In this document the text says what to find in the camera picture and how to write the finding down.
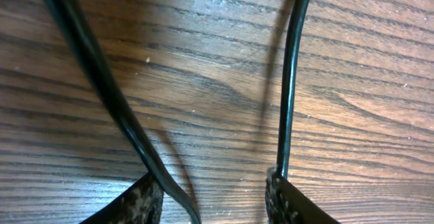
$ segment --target thin black wire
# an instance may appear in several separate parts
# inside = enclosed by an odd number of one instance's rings
[[[200,224],[201,219],[196,203],[169,174],[134,116],[77,0],[45,0],[45,2],[101,101],[133,144],[149,172],[163,190],[186,209],[191,221]]]
[[[308,4],[309,0],[295,0],[294,2],[286,36],[285,56],[283,58],[277,172],[285,179],[288,177],[288,166],[290,163],[298,48],[300,46],[301,32]]]

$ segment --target thick black cable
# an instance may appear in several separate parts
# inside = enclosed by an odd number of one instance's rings
[[[285,56],[283,58],[277,172],[285,179],[288,177],[288,166],[290,163],[298,48],[300,46],[301,32],[308,4],[309,0],[295,0],[294,2],[286,36]]]
[[[165,168],[124,98],[100,46],[85,20],[77,0],[44,0],[75,57],[101,101],[137,150],[149,172],[163,190],[181,204],[194,224],[200,224],[196,203],[181,189]]]

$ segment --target wooden table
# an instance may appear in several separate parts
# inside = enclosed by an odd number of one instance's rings
[[[264,223],[293,0],[79,1],[203,222]],[[309,4],[289,176],[342,223],[434,223],[433,11]],[[42,0],[0,0],[0,223],[77,223],[145,172]]]

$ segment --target black cable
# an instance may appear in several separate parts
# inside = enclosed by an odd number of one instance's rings
[[[194,224],[200,224],[196,203],[181,189],[152,146],[117,85],[77,0],[45,0],[54,20],[111,117],[137,150],[163,190],[181,204]]]
[[[285,179],[288,177],[288,165],[290,163],[298,48],[300,46],[304,16],[306,16],[308,4],[309,0],[295,0],[294,2],[286,36],[285,56],[283,58],[277,172]]]

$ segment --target wooden surface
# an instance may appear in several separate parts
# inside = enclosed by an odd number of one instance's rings
[[[292,0],[79,1],[203,222],[264,223]],[[433,11],[309,4],[289,175],[342,223],[434,223]],[[145,172],[42,0],[0,0],[0,223],[77,223]],[[188,222],[166,198],[162,223]]]

